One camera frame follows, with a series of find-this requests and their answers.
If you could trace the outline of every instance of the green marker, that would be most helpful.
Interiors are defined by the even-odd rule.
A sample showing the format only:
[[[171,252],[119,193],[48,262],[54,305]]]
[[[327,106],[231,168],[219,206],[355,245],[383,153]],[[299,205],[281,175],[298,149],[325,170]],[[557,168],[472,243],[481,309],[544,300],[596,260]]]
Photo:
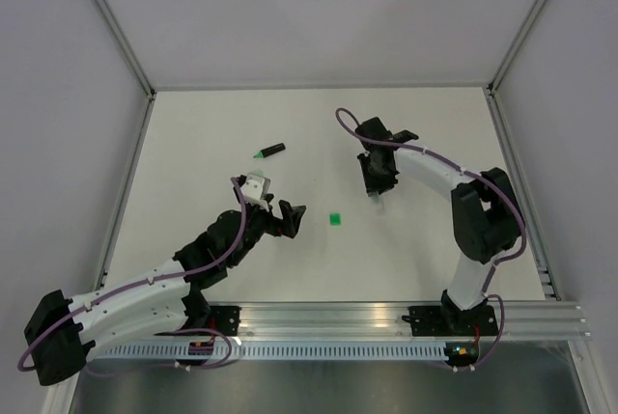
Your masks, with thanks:
[[[286,149],[285,144],[282,142],[280,144],[275,144],[274,146],[266,147],[265,149],[261,149],[255,155],[254,158],[266,158],[271,155],[275,155],[276,153],[280,153]]]

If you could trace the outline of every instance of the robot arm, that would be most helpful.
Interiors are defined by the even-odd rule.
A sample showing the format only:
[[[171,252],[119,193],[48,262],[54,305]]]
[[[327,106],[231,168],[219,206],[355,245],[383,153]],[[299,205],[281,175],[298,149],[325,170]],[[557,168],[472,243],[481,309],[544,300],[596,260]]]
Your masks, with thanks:
[[[280,201],[282,217],[277,218],[270,206],[273,195],[267,193],[269,179],[249,174],[237,182],[246,202],[246,221],[236,248],[225,261],[205,267],[216,263],[237,238],[241,213],[235,210],[221,213],[173,259],[139,277],[71,298],[55,290],[41,300],[24,331],[28,345],[66,319],[32,349],[41,385],[69,378],[112,347],[158,333],[207,327],[210,307],[201,290],[225,279],[227,269],[237,266],[262,235],[296,236],[305,207]],[[196,268],[201,272],[187,274]]]
[[[484,293],[494,265],[520,236],[513,212],[484,183],[445,163],[450,160],[428,154],[427,146],[417,135],[406,130],[393,135],[378,118],[360,124],[355,132],[374,141],[407,144],[421,151],[363,142],[365,152],[358,160],[368,195],[394,188],[397,176],[404,174],[420,180],[451,202],[454,237],[462,252],[455,276],[441,301],[443,316],[456,329],[460,322],[474,318],[476,311],[486,304]],[[519,210],[504,171],[493,168],[481,175]]]

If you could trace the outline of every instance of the green cube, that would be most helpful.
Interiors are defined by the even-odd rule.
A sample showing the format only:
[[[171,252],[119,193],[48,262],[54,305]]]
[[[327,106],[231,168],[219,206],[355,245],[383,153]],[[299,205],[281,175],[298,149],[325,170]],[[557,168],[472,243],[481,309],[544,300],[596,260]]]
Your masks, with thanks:
[[[330,225],[331,226],[341,226],[341,214],[330,213]]]

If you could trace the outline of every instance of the gray floor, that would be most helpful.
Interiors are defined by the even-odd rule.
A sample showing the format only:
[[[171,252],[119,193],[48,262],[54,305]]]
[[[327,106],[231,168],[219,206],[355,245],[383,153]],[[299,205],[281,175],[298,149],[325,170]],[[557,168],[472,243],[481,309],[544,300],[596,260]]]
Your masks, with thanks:
[[[102,371],[126,362],[100,362]],[[72,413],[585,413],[570,361],[555,349],[501,345],[476,373],[410,362],[236,362],[199,373],[82,375]]]

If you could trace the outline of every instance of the white wall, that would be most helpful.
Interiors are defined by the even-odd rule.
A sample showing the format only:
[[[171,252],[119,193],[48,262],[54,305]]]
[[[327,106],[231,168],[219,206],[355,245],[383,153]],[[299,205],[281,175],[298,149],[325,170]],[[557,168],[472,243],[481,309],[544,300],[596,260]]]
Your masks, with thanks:
[[[156,88],[492,79],[533,0],[108,0]]]
[[[95,280],[145,96],[90,0],[0,0],[0,400],[36,413],[18,373],[45,293]]]
[[[567,298],[618,393],[618,0],[550,0],[499,89]]]

